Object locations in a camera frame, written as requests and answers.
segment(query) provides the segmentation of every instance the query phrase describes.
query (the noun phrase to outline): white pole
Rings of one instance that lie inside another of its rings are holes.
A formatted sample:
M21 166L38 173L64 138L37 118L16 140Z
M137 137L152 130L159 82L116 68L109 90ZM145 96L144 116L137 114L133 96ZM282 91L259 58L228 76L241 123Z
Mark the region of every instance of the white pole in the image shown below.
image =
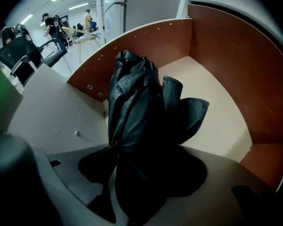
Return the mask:
M105 34L104 34L104 29L103 29L103 18L102 18L102 6L101 6L101 0L96 0L96 9L98 12L98 16L100 19L100 41L101 45L103 46L105 44Z

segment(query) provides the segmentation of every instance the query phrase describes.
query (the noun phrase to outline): black cap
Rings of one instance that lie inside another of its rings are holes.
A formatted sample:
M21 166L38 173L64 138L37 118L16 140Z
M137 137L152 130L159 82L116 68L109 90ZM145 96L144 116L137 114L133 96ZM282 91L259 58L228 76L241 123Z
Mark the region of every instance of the black cap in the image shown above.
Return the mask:
M43 16L42 16L42 20L41 21L44 21L44 17L46 17L46 16L49 16L49 14L48 13L44 13Z

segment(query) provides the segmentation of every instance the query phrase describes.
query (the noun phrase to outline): black office chair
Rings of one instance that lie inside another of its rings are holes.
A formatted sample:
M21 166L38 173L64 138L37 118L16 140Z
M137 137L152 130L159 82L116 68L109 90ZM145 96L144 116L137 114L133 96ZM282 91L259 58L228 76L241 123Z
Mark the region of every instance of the black office chair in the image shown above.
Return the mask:
M55 43L58 52L43 59L41 52L52 42ZM10 75L18 77L24 87L33 73L37 71L42 64L46 64L51 68L60 58L64 58L66 53L66 50L59 49L56 39L52 39L42 46L36 47L25 37L20 36L0 49L0 61L11 69ZM65 58L64 60L71 73L71 68L67 60Z

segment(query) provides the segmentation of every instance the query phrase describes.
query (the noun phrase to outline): chair backrest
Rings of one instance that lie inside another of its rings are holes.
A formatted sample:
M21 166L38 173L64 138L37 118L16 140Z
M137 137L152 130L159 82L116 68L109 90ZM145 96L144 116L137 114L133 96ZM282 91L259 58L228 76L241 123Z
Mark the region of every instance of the chair backrest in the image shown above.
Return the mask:
M41 63L41 54L37 47L23 36L12 40L0 49L0 61L9 69L12 69L24 55L28 55L35 66Z

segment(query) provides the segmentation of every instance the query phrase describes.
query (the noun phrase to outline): chair seat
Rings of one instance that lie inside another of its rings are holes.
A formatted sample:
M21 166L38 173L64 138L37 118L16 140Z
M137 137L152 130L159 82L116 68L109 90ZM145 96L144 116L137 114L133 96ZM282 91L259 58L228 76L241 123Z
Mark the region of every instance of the chair seat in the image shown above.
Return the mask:
M67 53L66 50L59 51L58 53L50 56L49 58L46 58L42 61L41 64L46 64L48 67L52 67L57 61L60 60L61 57L63 57Z

